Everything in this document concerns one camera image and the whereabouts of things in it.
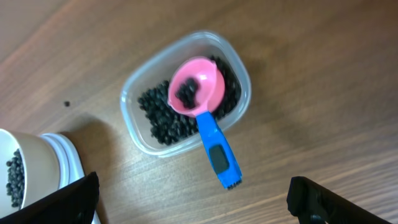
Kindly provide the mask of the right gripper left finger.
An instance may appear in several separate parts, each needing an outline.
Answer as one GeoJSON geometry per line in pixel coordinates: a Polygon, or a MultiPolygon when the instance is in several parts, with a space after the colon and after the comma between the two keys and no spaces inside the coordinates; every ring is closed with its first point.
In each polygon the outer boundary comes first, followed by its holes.
{"type": "Polygon", "coordinates": [[[100,197],[100,183],[91,172],[43,199],[1,218],[1,224],[90,224],[100,197]]]}

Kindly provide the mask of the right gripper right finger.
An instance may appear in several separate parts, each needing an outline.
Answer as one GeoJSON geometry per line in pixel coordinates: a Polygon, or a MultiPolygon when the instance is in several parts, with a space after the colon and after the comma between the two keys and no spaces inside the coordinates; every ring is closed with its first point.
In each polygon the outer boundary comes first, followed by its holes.
{"type": "Polygon", "coordinates": [[[300,224],[390,224],[302,176],[290,180],[287,209],[300,224]]]}

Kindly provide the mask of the pink scoop with blue handle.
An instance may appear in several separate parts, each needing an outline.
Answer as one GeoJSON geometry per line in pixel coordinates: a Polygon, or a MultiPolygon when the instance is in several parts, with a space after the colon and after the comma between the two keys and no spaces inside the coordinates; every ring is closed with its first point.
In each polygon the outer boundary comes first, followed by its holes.
{"type": "Polygon", "coordinates": [[[222,186],[231,190],[242,182],[242,173],[227,139],[211,114],[221,104],[224,94],[225,82],[216,62],[206,57],[194,57],[181,64],[173,75],[167,103],[175,112],[196,119],[209,162],[222,186]],[[192,109],[185,108],[177,97],[181,85],[190,78],[197,84],[193,94],[195,107],[192,109]]]}

